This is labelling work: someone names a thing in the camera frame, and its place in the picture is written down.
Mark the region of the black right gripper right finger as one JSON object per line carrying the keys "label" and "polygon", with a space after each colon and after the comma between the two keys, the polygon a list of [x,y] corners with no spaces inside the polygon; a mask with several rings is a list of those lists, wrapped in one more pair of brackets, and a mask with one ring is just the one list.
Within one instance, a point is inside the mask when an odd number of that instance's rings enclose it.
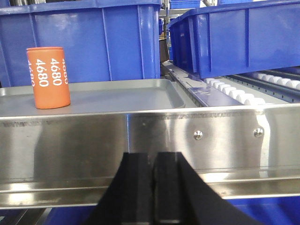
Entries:
{"label": "black right gripper right finger", "polygon": [[222,199],[180,152],[160,152],[155,162],[155,224],[259,225]]}

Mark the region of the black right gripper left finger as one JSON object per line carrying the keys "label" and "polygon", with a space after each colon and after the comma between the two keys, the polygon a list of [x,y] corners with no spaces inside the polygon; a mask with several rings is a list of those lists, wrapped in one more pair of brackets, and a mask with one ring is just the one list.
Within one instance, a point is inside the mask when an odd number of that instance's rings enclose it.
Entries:
{"label": "black right gripper left finger", "polygon": [[152,170],[146,153],[124,153],[86,225],[153,224]]}

